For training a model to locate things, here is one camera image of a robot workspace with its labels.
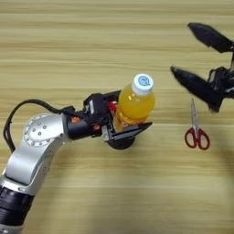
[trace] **wood grain surface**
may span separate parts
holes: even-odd
[[[134,147],[114,151],[101,138],[64,145],[25,223],[25,234],[234,233],[234,108],[220,113],[195,99],[205,152],[186,147],[191,95],[169,71],[177,65],[207,78],[230,54],[199,43],[189,22],[234,38],[233,0],[1,0],[0,128],[20,101],[61,108],[92,92],[123,88],[140,72],[155,81],[154,125]],[[28,104],[13,124],[44,112]],[[0,138],[0,164],[10,155]]]

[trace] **plastic bottle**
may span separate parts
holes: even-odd
[[[138,74],[133,83],[127,85],[120,94],[114,127],[116,132],[125,127],[145,122],[154,108],[154,80],[147,74]]]

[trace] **bottle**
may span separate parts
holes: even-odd
[[[134,77],[133,83],[121,91],[114,120],[116,132],[146,121],[154,108],[153,87],[154,80],[149,75],[138,74]]]

